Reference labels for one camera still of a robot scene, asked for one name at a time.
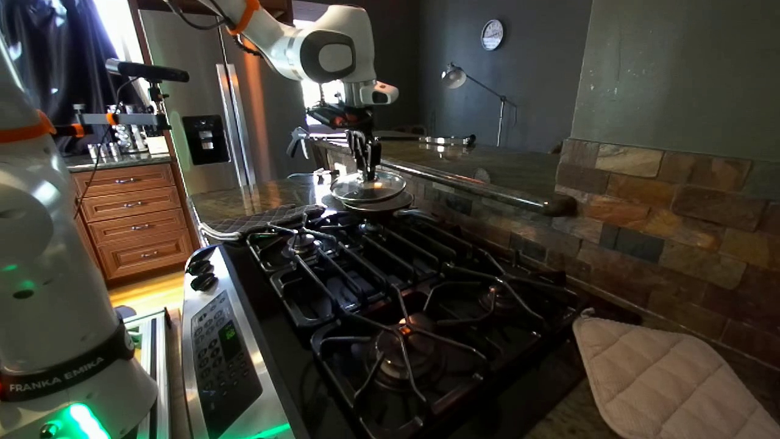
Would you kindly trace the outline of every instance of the cabinet handle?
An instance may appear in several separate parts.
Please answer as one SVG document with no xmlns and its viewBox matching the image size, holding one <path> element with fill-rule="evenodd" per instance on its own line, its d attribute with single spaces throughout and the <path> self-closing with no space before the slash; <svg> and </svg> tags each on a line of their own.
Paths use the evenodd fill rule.
<svg viewBox="0 0 780 439">
<path fill-rule="evenodd" d="M 141 204 L 147 204 L 147 203 L 124 203 L 121 207 L 124 209 L 135 209 L 135 207 L 141 207 Z"/>
<path fill-rule="evenodd" d="M 130 228 L 131 231 L 141 231 L 141 229 L 152 229 L 152 225 L 147 221 L 147 225 L 131 225 Z"/>
<path fill-rule="evenodd" d="M 115 185 L 130 185 L 130 182 L 136 182 L 139 179 L 120 179 L 115 181 Z"/>
</svg>

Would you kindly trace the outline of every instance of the refrigerator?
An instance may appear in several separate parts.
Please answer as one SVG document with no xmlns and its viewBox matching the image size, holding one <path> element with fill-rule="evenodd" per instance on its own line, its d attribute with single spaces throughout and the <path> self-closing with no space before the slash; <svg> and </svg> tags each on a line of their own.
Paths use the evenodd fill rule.
<svg viewBox="0 0 780 439">
<path fill-rule="evenodd" d="M 304 124 L 299 82 L 242 52 L 224 28 L 193 29 L 163 10 L 141 10 L 139 24 L 153 65 L 189 73 L 188 82 L 160 82 L 169 137 L 189 198 L 245 192 L 315 169 L 287 154 L 292 130 Z"/>
</svg>

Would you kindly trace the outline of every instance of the kitchen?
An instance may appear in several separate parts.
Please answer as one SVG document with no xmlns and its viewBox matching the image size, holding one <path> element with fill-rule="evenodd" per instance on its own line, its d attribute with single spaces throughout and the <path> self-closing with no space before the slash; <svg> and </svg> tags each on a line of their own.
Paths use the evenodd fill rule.
<svg viewBox="0 0 780 439">
<path fill-rule="evenodd" d="M 451 93 L 438 82 L 438 71 L 456 60 L 516 101 L 506 143 L 560 148 L 553 192 L 575 198 L 581 209 L 547 217 L 486 195 L 523 187 L 476 190 L 409 176 L 414 207 L 566 268 L 571 282 L 606 303 L 777 365 L 777 131 L 770 124 L 777 85 L 770 78 L 780 36 L 770 6 L 399 3 L 394 15 L 388 6 L 366 8 L 383 17 L 372 20 L 375 35 L 404 29 L 406 21 L 394 21 L 401 8 L 420 8 L 426 21 L 420 45 L 404 45 L 416 42 L 406 29 L 397 32 L 401 42 L 375 39 L 378 53 L 394 52 L 378 56 L 378 76 L 401 90 L 401 101 L 378 114 L 381 124 L 422 123 L 433 134 L 476 131 L 478 141 L 492 141 L 497 103 L 478 87 Z M 481 47 L 490 17 L 506 28 L 497 52 Z M 397 53 L 401 48 L 420 52 L 425 63 L 401 68 L 399 58 L 414 58 Z"/>
</svg>

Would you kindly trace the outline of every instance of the black wall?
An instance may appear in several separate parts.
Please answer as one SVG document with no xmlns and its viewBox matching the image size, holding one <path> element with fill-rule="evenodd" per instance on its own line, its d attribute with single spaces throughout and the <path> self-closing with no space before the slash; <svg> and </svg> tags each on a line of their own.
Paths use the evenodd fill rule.
<svg viewBox="0 0 780 439">
<path fill-rule="evenodd" d="M 448 60 L 505 93 L 505 146 L 550 152 L 571 137 L 590 0 L 420 0 L 420 93 L 430 134 L 478 134 L 495 143 L 497 97 L 466 82 L 444 87 Z M 490 17 L 506 28 L 497 52 L 486 52 L 481 32 Z"/>
<path fill-rule="evenodd" d="M 780 3 L 594 0 L 573 137 L 780 159 Z"/>
</svg>

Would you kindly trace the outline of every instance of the wooden cabinet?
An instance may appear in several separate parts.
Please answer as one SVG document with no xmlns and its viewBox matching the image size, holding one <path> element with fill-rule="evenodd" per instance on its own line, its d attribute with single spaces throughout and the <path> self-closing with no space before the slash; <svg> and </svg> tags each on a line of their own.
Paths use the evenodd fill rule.
<svg viewBox="0 0 780 439">
<path fill-rule="evenodd" d="M 72 173 L 81 220 L 107 282 L 180 267 L 193 236 L 169 163 Z"/>
</svg>

